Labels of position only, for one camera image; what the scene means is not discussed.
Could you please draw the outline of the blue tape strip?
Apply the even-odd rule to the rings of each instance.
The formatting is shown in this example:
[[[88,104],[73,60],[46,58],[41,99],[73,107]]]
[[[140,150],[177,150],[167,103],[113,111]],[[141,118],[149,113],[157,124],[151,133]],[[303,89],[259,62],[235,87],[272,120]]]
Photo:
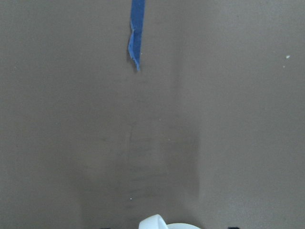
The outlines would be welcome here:
[[[132,0],[130,13],[131,35],[128,43],[128,52],[136,70],[140,70],[142,30],[145,13],[145,0]]]

